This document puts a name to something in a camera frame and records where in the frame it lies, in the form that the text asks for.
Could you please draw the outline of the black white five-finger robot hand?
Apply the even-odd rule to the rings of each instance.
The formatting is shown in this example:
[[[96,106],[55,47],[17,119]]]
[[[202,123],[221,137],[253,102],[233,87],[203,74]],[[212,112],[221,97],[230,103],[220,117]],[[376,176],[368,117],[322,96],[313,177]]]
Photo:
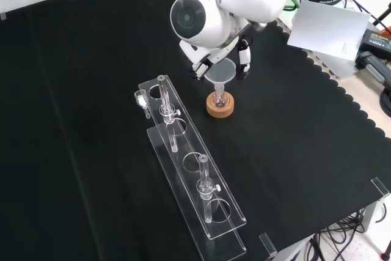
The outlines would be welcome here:
[[[236,79],[244,79],[250,71],[251,43],[245,37],[236,37],[234,41],[224,48],[204,48],[191,45],[184,40],[179,46],[185,56],[192,62],[191,72],[193,77],[201,80],[209,72],[214,64],[226,58],[234,49],[237,50],[239,63],[235,64]]]

